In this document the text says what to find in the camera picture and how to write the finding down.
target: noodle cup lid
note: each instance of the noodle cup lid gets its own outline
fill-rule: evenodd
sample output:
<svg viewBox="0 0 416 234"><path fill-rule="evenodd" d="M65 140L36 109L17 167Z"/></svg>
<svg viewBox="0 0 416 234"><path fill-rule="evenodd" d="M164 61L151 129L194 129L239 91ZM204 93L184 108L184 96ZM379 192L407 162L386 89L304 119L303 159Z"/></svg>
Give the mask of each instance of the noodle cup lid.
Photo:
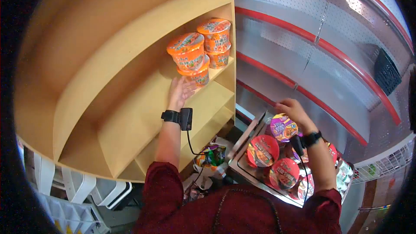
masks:
<svg viewBox="0 0 416 234"><path fill-rule="evenodd" d="M208 51L205 51L205 53L206 54L209 54L209 55L225 54L226 51L228 51L230 48L231 48L231 42L228 42L227 49L225 51L223 51L223 52L208 52Z"/></svg>
<svg viewBox="0 0 416 234"><path fill-rule="evenodd" d="M179 66L176 66L176 70L178 71L180 75L183 75L183 76L195 76L203 72L204 70L208 69L208 67L209 67L209 57L208 55L205 54L204 63L202 64L201 68L199 68L199 70L181 70Z"/></svg>
<svg viewBox="0 0 416 234"><path fill-rule="evenodd" d="M296 163L300 163L300 162L304 162L307 163L309 162L309 157L308 157L308 151L307 148L303 149L303 156L302 156L302 160L300 159L299 155L296 153L296 151L294 150L294 148L292 148L292 152L293 152L293 159Z"/></svg>
<svg viewBox="0 0 416 234"><path fill-rule="evenodd" d="M222 18L212 18L200 24L196 30L201 34L216 34L230 29L230 21Z"/></svg>
<svg viewBox="0 0 416 234"><path fill-rule="evenodd" d="M185 54L199 49L204 44L204 36L199 33L187 33L173 39L166 50L170 55Z"/></svg>
<svg viewBox="0 0 416 234"><path fill-rule="evenodd" d="M307 199L313 195L314 189L315 189L315 183L313 182L312 174L308 174L308 177L303 177L302 181L299 184L299 187L297 188L297 196L299 200L303 201L305 199L306 195L306 187L307 182L309 181L309 189L307 192Z"/></svg>
<svg viewBox="0 0 416 234"><path fill-rule="evenodd" d="M247 147L250 164L257 167L268 167L279 158L279 146L271 136L259 135L252 139Z"/></svg>
<svg viewBox="0 0 416 234"><path fill-rule="evenodd" d="M328 150L330 151L332 161L334 162L334 165L335 165L336 159L338 158L338 154L336 153L336 148L333 144L328 143Z"/></svg>
<svg viewBox="0 0 416 234"><path fill-rule="evenodd" d="M277 190L288 190L299 179L299 166L290 158L276 161L270 169L269 180Z"/></svg>
<svg viewBox="0 0 416 234"><path fill-rule="evenodd" d="M289 142L289 139L299 132L297 124L284 113L277 114L272 118L270 129L273 136L281 142Z"/></svg>

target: orange noodle cup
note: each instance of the orange noodle cup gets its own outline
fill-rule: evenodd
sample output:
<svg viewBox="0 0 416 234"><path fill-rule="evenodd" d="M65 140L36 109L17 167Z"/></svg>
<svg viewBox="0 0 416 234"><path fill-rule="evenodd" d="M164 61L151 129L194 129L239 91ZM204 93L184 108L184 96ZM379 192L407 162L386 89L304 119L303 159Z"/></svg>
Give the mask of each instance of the orange noodle cup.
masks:
<svg viewBox="0 0 416 234"><path fill-rule="evenodd" d="M199 70L204 63L204 36L188 33L172 40L166 50L180 70Z"/></svg>
<svg viewBox="0 0 416 234"><path fill-rule="evenodd" d="M224 52L230 42L231 23L221 18L212 18L200 24L196 30L205 37L205 50L208 52Z"/></svg>
<svg viewBox="0 0 416 234"><path fill-rule="evenodd" d="M227 66L230 48L231 43L228 43L228 47L224 52L205 52L209 56L209 67L212 69L221 69Z"/></svg>
<svg viewBox="0 0 416 234"><path fill-rule="evenodd" d="M208 68L209 68L208 55L205 55L205 61L199 70L181 70L179 66L176 67L180 75L185 76L187 81L195 81L197 86L204 86L208 84L209 82Z"/></svg>

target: red shelf edge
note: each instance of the red shelf edge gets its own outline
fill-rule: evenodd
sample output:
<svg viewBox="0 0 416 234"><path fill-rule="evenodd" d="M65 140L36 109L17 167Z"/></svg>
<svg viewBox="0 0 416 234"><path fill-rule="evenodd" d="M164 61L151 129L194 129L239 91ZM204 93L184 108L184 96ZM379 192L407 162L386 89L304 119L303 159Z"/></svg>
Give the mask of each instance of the red shelf edge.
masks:
<svg viewBox="0 0 416 234"><path fill-rule="evenodd" d="M275 18L273 16L269 16L263 13L259 13L253 10L249 10L246 8L240 8L236 7L236 13L241 13L256 19L263 20L265 22L274 24L276 26L279 26L283 29L286 29L290 32L293 32L294 34L297 34L304 39L307 39L310 42L314 42L316 36L309 33L308 31L299 28L298 26L295 26L291 23L288 23L286 21L283 21L281 19ZM374 93L379 97L382 104L386 107L388 112L393 118L393 121L396 125L399 125L401 120L398 116L396 109L393 107L392 103L388 99L387 95L384 93L384 91L380 88L380 86L377 84L377 82L369 75L366 71L364 71L359 65L357 65L350 57L348 57L346 54L344 54L341 50L330 44L329 42L325 41L324 39L320 38L318 41L318 46L328 51L330 54L338 58L342 63L344 63L346 66L351 68L369 87L374 91ZM269 68L266 65L263 65L256 60L243 55L242 53L237 52L237 58L243 59L245 62L265 71L269 75L281 80L284 84L288 85L289 87L293 87L296 83L292 81L290 78L278 73L277 71Z"/></svg>
<svg viewBox="0 0 416 234"><path fill-rule="evenodd" d="M348 122L346 122L338 113L336 113L333 109L331 109L327 104L322 102L320 99L315 97L309 91L305 90L301 86L297 87L297 91L305 95L311 101L313 101L316 105L320 106L323 110L325 110L328 114L330 114L336 121L338 121L345 129L353 135L363 146L367 146L367 141L353 128L351 127Z"/></svg>
<svg viewBox="0 0 416 234"><path fill-rule="evenodd" d="M259 98L261 98L262 100L264 100L265 102L267 102L269 105L271 105L272 107L275 106L276 102L274 102L273 100L269 99L268 97L264 96L263 94L261 94L260 92L256 91L255 89L253 89L252 87L248 86L247 84L245 84L244 82L237 80L237 85L242 86L243 88L245 88L247 91L250 91L251 93L253 93L254 95L258 96Z"/></svg>
<svg viewBox="0 0 416 234"><path fill-rule="evenodd" d="M284 84L286 84L287 86L294 88L294 86L296 85L296 82L294 82L293 80L291 80L290 78L288 78L287 76L279 73L278 71L270 68L269 66L266 66L256 60L254 60L253 58L248 57L247 55L242 54L241 52L237 51L236 57L238 59L243 60L244 62L264 71L265 73L271 75L272 77L278 79L279 81L283 82Z"/></svg>
<svg viewBox="0 0 416 234"><path fill-rule="evenodd" d="M391 101L388 99L386 93L380 88L377 82L369 75L365 70L363 70L356 62L354 62L350 57L344 54L340 49L333 46L324 39L319 39L318 46L322 49L325 49L333 56L341 60L342 63L347 65L351 70L353 70L360 78L372 89L372 91L379 97L382 104L386 107L390 115L393 117L393 121L396 125L399 125L401 120L398 116L396 109L393 107Z"/></svg>
<svg viewBox="0 0 416 234"><path fill-rule="evenodd" d="M393 15L393 13L387 8L387 6L384 5L380 0L374 0L374 1L377 2L377 4L387 13L388 18L390 18L390 20L398 28L398 30L400 31L401 35L403 36L404 40L406 41L406 43L408 44L410 50L412 51L414 55L412 39L407 34L406 30L403 28L401 23L398 21L395 15Z"/></svg>
<svg viewBox="0 0 416 234"><path fill-rule="evenodd" d="M288 22L283 21L281 19L275 18L273 16L269 16L269 15L266 15L266 14L263 14L263 13L259 13L259 12L253 11L253 10L249 10L249 9L246 9L246 8L241 8L241 7L236 6L235 9L236 9L236 13L241 13L243 15L251 16L253 18L262 20L264 22L274 24L278 27L281 27L283 29L291 31L294 34L297 34L297 35L303 37L304 39L306 39L310 42L315 41L315 38L316 38L315 35L311 34L310 32L308 32L308 31L306 31L306 30L304 30L304 29L302 29L298 26L295 26L291 23L288 23Z"/></svg>

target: white wire rack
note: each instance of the white wire rack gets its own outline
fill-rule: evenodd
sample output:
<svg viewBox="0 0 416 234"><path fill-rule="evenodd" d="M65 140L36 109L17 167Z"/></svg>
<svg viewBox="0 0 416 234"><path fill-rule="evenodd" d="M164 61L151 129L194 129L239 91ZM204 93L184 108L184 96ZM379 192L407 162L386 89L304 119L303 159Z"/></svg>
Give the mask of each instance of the white wire rack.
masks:
<svg viewBox="0 0 416 234"><path fill-rule="evenodd" d="M414 139L388 156L354 170L352 183L367 182L392 174L407 166L413 156Z"/></svg>

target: wire basket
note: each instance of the wire basket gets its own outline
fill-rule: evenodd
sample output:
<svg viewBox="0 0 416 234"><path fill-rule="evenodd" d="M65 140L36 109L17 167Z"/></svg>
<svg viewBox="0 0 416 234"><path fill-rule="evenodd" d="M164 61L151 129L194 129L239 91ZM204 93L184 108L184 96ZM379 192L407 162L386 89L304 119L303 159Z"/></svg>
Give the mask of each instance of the wire basket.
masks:
<svg viewBox="0 0 416 234"><path fill-rule="evenodd" d="M383 49L380 49L374 64L374 79L387 96L401 83L396 65Z"/></svg>

